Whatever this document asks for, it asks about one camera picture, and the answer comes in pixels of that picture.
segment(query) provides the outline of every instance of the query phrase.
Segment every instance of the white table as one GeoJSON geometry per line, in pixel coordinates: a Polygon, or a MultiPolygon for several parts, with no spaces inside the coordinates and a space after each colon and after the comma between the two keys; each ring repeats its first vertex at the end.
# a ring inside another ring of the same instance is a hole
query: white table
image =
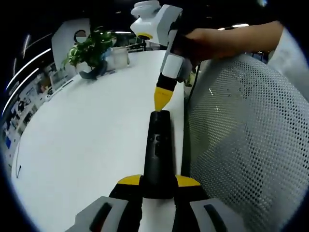
{"type": "MultiPolygon", "coordinates": [[[[118,180],[143,173],[154,88],[164,51],[130,55],[132,67],[95,82],[74,77],[27,125],[17,160],[22,169],[16,179],[15,155],[12,182],[41,231],[68,229],[77,213],[100,196],[108,196],[118,180]]],[[[176,86],[166,109],[173,122],[180,174],[183,85],[176,86]]],[[[140,231],[171,231],[174,212],[173,201],[145,200],[140,231]]]]}

